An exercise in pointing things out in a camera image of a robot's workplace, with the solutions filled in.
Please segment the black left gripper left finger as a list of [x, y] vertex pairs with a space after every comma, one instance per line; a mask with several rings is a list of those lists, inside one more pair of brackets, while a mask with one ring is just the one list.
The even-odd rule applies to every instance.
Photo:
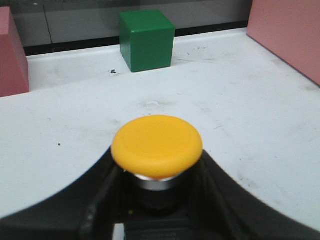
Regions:
[[48, 199], [0, 220], [2, 240], [111, 240], [122, 170], [106, 153]]

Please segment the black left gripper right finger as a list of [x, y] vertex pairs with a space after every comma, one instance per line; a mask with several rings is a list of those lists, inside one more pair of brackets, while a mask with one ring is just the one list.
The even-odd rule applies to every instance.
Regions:
[[224, 240], [318, 240], [320, 233], [276, 211], [236, 183], [204, 151], [198, 163], [198, 218]]

